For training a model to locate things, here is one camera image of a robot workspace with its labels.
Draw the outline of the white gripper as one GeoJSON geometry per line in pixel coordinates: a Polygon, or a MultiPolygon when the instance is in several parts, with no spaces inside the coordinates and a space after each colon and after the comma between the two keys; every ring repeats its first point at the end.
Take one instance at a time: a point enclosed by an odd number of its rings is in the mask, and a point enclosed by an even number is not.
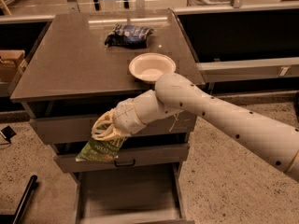
{"type": "Polygon", "coordinates": [[[121,135],[129,137],[145,127],[136,114],[134,99],[129,98],[119,102],[114,109],[97,119],[92,127],[92,138],[97,141],[109,141],[121,138],[121,135]]]}

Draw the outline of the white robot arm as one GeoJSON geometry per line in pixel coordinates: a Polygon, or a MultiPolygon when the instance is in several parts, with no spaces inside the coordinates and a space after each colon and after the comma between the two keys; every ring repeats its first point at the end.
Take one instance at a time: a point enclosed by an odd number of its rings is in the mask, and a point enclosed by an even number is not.
{"type": "Polygon", "coordinates": [[[92,138],[128,137],[155,120],[182,111],[206,120],[285,175],[299,180],[298,129],[213,97],[176,73],[160,76],[153,91],[122,101],[106,112],[94,123],[92,138]]]}

